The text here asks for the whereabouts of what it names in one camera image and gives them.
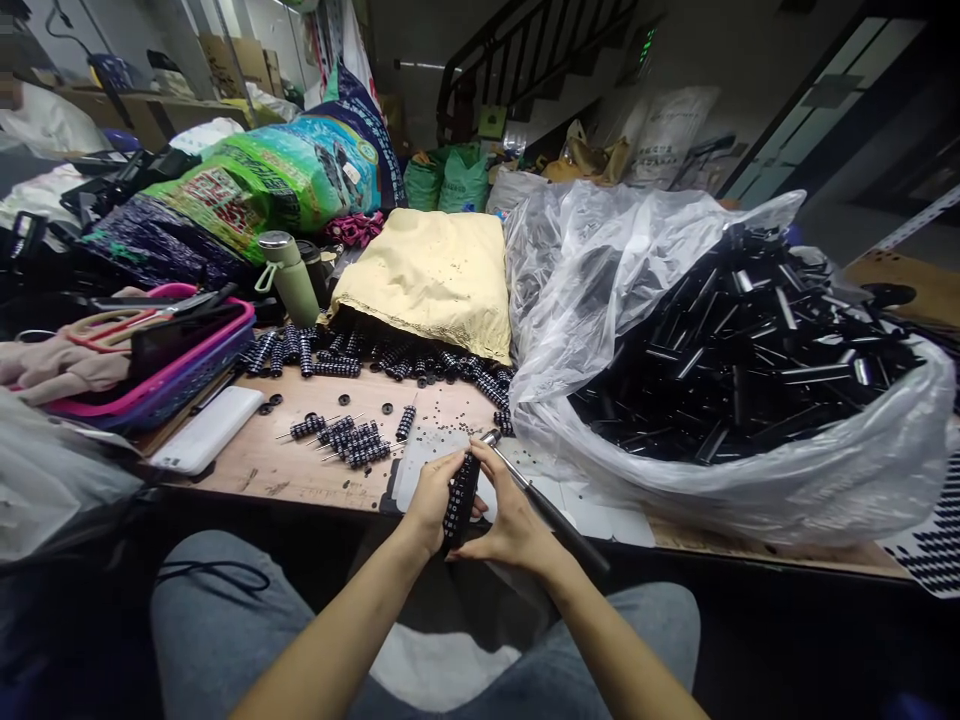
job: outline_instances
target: green water bottle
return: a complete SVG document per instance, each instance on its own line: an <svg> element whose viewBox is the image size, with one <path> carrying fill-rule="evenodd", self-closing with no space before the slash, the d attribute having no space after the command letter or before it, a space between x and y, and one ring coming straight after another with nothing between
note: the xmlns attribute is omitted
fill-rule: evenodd
<svg viewBox="0 0 960 720"><path fill-rule="evenodd" d="M257 238L257 244L267 265L254 290L267 293L276 283L291 322L298 328L316 325L320 305L293 235L281 230L265 232Z"/></svg>

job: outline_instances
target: staircase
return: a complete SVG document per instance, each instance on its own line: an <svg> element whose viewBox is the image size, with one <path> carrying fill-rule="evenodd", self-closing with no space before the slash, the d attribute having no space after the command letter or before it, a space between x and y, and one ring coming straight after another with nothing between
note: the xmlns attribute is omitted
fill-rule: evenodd
<svg viewBox="0 0 960 720"><path fill-rule="evenodd" d="M473 111L471 135L479 107L499 105L507 108L508 127L523 129L529 144L599 98L613 87L623 64L638 2L508 2L444 68L438 144L454 141L467 103Z"/></svg>

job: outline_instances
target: red scissors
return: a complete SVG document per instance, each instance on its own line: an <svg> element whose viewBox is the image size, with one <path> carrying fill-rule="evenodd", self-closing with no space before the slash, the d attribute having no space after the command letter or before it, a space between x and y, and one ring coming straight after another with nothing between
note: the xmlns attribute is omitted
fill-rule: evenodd
<svg viewBox="0 0 960 720"><path fill-rule="evenodd" d="M111 310L78 320L67 328L67 338L101 353L130 352L130 337L143 328L159 325L203 305L216 293L194 295L156 310Z"/></svg>

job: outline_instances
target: purple basket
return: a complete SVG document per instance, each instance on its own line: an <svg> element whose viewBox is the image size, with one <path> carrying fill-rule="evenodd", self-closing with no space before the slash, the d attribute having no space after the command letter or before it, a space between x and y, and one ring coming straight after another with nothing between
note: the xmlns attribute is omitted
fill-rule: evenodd
<svg viewBox="0 0 960 720"><path fill-rule="evenodd" d="M149 395L130 412L76 419L101 430L123 433L145 432L163 425L217 375L236 362L243 349L253 342L254 319L251 317L249 323L239 328L216 350L200 356L196 362L184 368L175 380Z"/></svg>

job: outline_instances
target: person's right hand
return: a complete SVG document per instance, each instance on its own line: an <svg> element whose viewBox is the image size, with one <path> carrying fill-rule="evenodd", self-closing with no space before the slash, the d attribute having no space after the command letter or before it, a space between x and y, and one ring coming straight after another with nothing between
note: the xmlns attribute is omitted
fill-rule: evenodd
<svg viewBox="0 0 960 720"><path fill-rule="evenodd" d="M495 560L541 577L573 557L530 506L510 471L486 444L470 440L470 452L497 492L497 519L486 535L451 550L449 560Z"/></svg>

